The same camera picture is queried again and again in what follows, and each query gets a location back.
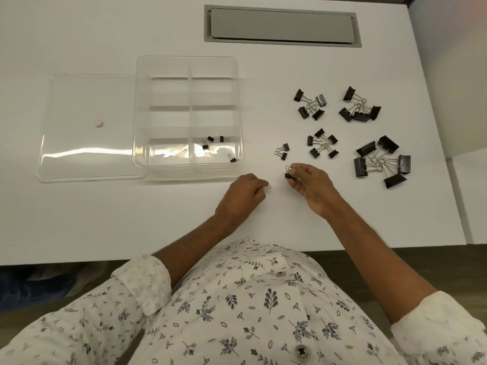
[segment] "shirt sleeve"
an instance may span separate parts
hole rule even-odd
[[[487,364],[485,325],[450,295],[438,291],[393,324],[409,363]]]
[[[157,258],[131,260],[102,285],[23,329],[0,350],[0,362],[113,365],[170,297],[169,273]]]

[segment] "brown floor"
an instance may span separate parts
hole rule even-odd
[[[404,248],[395,250],[437,289],[451,294],[474,317],[487,323],[487,245]],[[388,336],[389,324],[378,303],[344,251],[307,252]],[[109,278],[125,261],[112,261],[105,273],[79,295]],[[74,297],[0,314],[0,348],[20,330],[39,318],[67,305]]]

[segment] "floral print shirt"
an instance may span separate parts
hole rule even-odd
[[[9,365],[485,364],[484,325],[443,292],[392,326],[400,351],[307,255],[252,239],[208,252],[171,293],[156,258],[21,331]]]

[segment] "sleeve cuff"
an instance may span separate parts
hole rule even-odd
[[[480,320],[441,291],[425,297],[418,307],[391,326],[394,338],[408,355],[435,351],[484,329]]]
[[[116,269],[112,276],[122,281],[146,316],[161,309],[171,298],[171,278],[154,256],[135,258]]]

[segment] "blue fabric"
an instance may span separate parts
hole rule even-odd
[[[76,281],[75,273],[28,281],[35,270],[35,265],[0,268],[0,313],[64,297]]]

